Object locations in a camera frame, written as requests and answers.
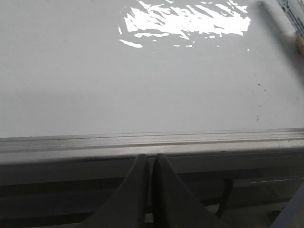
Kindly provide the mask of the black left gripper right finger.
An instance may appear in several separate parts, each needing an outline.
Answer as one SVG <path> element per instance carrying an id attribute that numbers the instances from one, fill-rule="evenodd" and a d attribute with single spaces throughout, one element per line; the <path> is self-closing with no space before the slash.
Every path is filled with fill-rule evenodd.
<path id="1" fill-rule="evenodd" d="M 212 215 L 158 154 L 152 172 L 152 213 L 157 228 L 227 228 Z"/>

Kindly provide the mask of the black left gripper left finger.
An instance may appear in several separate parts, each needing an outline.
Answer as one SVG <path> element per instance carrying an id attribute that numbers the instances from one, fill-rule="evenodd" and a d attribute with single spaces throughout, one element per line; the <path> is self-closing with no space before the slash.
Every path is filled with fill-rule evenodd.
<path id="1" fill-rule="evenodd" d="M 111 197 L 80 228 L 141 228 L 147 204 L 147 157 L 140 154 Z"/>

